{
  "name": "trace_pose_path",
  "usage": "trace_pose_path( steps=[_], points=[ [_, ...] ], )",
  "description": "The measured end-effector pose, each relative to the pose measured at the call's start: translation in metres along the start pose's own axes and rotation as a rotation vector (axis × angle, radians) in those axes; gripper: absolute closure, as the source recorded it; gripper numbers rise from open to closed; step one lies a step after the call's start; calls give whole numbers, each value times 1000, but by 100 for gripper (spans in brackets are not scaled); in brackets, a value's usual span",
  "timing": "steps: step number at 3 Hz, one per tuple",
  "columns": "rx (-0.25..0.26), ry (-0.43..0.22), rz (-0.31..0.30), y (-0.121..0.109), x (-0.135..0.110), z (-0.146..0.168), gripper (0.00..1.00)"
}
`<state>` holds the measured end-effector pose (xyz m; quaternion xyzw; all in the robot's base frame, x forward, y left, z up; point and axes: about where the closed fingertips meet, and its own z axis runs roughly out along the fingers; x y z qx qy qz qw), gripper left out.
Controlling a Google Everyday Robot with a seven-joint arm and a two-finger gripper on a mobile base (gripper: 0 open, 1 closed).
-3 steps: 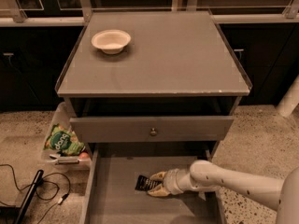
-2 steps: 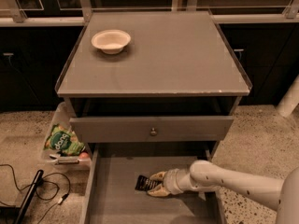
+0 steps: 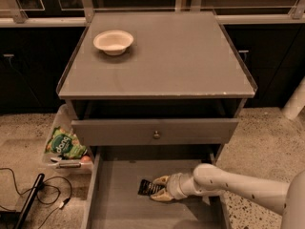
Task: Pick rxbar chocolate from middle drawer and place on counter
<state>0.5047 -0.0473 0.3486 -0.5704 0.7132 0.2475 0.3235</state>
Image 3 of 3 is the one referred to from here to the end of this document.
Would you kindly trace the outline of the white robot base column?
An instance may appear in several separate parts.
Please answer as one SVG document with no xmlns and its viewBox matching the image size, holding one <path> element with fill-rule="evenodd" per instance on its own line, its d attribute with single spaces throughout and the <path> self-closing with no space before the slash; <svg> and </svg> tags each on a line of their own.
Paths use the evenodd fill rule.
<svg viewBox="0 0 305 229">
<path fill-rule="evenodd" d="M 295 119 L 305 107 L 305 76 L 282 109 L 288 119 Z"/>
</svg>

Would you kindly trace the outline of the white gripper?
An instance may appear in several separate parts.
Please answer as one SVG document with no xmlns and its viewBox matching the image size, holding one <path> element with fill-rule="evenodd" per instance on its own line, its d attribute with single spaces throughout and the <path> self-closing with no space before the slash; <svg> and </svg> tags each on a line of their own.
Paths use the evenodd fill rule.
<svg viewBox="0 0 305 229">
<path fill-rule="evenodd" d="M 184 199 L 189 196 L 198 196 L 199 186 L 194 182 L 191 173 L 178 173 L 170 176 L 162 176 L 154 179 L 153 184 L 162 185 L 166 188 L 150 195 L 150 198 L 158 202 L 168 202 L 173 199 Z"/>
</svg>

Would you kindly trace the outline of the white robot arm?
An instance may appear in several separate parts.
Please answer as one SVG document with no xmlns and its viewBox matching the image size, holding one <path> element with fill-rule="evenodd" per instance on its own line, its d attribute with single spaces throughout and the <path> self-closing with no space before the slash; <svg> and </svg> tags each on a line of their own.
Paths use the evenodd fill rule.
<svg viewBox="0 0 305 229">
<path fill-rule="evenodd" d="M 163 186 L 151 195 L 155 201 L 206 197 L 229 191 L 282 216 L 280 229 L 305 229 L 305 171 L 290 183 L 284 183 L 229 173 L 202 163 L 192 172 L 159 177 L 152 183 Z"/>
</svg>

